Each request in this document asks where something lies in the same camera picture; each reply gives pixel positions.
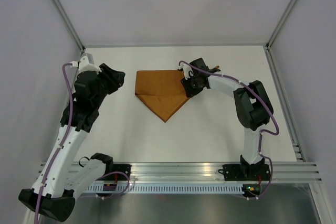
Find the black mounting plate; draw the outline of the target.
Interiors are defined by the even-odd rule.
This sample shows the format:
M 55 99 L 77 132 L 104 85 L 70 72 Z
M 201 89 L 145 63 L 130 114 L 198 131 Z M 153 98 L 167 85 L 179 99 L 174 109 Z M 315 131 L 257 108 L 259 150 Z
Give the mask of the black mounting plate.
M 127 177 L 129 178 L 131 175 L 131 168 L 132 168 L 131 164 L 114 164 L 113 171 L 118 173 L 113 174 L 112 178 L 116 182 L 127 181 L 127 178 L 124 176 L 124 174 L 126 174 Z
M 239 164 L 226 164 L 218 170 L 218 173 L 224 176 L 224 180 L 232 181 L 269 181 L 271 171 L 267 164 L 261 166 L 243 166 Z

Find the left aluminium frame post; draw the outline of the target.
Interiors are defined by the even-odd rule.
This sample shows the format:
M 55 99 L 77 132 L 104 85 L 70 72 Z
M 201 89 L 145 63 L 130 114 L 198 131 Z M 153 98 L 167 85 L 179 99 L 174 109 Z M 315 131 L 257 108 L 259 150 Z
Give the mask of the left aluminium frame post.
M 80 52 L 83 53 L 85 51 L 85 46 L 82 43 L 81 39 L 79 38 L 69 16 L 67 15 L 62 3 L 60 0 L 51 0 L 53 5 L 55 6 L 58 14 L 60 15 L 62 21 L 64 22 L 68 32 L 70 33 L 72 39 L 74 40 L 75 44 L 79 48 Z

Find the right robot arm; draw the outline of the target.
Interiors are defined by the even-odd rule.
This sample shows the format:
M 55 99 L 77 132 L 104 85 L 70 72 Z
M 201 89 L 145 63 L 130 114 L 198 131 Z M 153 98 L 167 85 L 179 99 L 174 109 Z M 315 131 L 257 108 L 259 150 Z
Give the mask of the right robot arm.
M 261 151 L 262 136 L 263 133 L 270 133 L 265 127 L 275 118 L 262 82 L 242 82 L 221 73 L 219 68 L 210 69 L 202 58 L 190 63 L 180 61 L 178 69 L 184 74 L 181 83 L 187 97 L 192 98 L 204 89 L 213 89 L 234 100 L 238 121 L 244 128 L 244 148 L 239 164 L 227 164 L 219 169 L 224 180 L 269 181 L 272 171 Z

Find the brown cloth napkin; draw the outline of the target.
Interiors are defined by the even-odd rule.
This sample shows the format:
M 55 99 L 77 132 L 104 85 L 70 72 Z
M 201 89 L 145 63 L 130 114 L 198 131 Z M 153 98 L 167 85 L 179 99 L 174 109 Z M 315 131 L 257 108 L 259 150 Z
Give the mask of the brown cloth napkin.
M 140 70 L 136 73 L 136 97 L 163 122 L 202 90 L 194 89 L 191 80 L 185 80 L 184 73 L 179 70 Z

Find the aluminium frame post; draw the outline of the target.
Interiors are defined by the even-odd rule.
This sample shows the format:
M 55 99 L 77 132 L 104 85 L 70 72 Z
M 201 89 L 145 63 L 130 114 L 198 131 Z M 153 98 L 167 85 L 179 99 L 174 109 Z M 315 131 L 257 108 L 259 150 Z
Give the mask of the aluminium frame post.
M 79 38 L 69 16 L 67 15 L 62 3 L 60 0 L 51 0 L 53 5 L 55 6 L 58 14 L 60 15 L 62 21 L 64 22 L 68 32 L 70 33 L 72 39 L 74 40 L 75 44 L 79 48 L 80 52 L 83 53 L 85 51 L 85 46 L 82 43 L 81 39 Z
M 269 37 L 268 41 L 265 43 L 264 49 L 270 50 L 272 45 L 275 43 L 276 39 L 278 38 L 281 30 L 283 29 L 284 25 L 286 24 L 288 18 L 290 17 L 292 11 L 296 7 L 296 4 L 299 0 L 290 0 L 287 4 L 283 14 L 281 15 L 278 23 L 276 24 L 271 36 Z

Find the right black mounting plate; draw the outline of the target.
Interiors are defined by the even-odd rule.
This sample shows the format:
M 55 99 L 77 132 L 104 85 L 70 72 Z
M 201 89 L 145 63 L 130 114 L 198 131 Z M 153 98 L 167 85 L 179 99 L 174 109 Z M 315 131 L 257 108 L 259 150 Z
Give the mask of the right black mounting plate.
M 226 164 L 218 170 L 218 173 L 224 176 L 224 180 L 232 181 L 269 181 L 271 171 L 267 164 L 261 166 L 243 166 L 239 164 Z

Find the aluminium front rail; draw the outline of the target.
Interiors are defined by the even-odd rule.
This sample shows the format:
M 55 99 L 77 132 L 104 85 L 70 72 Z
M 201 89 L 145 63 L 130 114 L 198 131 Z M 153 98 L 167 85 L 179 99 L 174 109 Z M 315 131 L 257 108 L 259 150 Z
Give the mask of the aluminium front rail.
M 224 183 L 229 171 L 219 172 L 229 162 L 116 162 L 130 166 L 130 178 L 137 183 Z M 273 183 L 321 183 L 322 177 L 313 162 L 274 162 Z

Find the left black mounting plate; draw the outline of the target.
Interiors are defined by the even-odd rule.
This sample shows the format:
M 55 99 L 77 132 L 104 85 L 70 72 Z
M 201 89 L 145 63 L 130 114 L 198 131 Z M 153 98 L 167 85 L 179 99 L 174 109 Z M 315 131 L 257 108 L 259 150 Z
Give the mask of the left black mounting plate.
M 127 178 L 124 176 L 124 174 L 126 174 L 127 177 L 129 178 L 131 175 L 131 168 L 132 168 L 131 164 L 114 164 L 113 171 L 118 173 L 113 174 L 112 178 L 116 182 L 127 181 Z

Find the right aluminium frame post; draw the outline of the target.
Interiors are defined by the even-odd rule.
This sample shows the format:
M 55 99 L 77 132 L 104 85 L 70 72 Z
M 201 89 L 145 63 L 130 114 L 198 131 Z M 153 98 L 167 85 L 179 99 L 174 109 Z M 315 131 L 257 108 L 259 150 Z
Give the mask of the right aluminium frame post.
M 292 11 L 296 7 L 296 4 L 299 0 L 290 0 L 287 4 L 283 14 L 281 15 L 278 23 L 276 24 L 271 36 L 269 37 L 268 41 L 265 43 L 264 49 L 270 50 L 272 45 L 275 43 L 276 39 L 278 38 L 281 30 L 283 29 L 284 25 L 286 24 L 288 18 L 290 17 Z

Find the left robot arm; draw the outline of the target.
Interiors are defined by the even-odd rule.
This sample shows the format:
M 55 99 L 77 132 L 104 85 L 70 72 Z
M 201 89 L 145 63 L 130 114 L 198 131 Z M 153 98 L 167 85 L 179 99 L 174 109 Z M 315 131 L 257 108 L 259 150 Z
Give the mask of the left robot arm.
M 29 189 L 22 189 L 18 199 L 33 211 L 34 223 L 42 216 L 64 222 L 71 215 L 77 199 L 96 180 L 114 176 L 113 158 L 95 153 L 87 165 L 73 177 L 69 169 L 82 143 L 99 116 L 99 108 L 106 96 L 124 84 L 125 73 L 106 64 L 84 66 L 82 62 L 63 65 L 77 68 L 79 74 L 73 87 L 64 75 L 69 103 L 62 113 L 55 145 L 41 174 Z

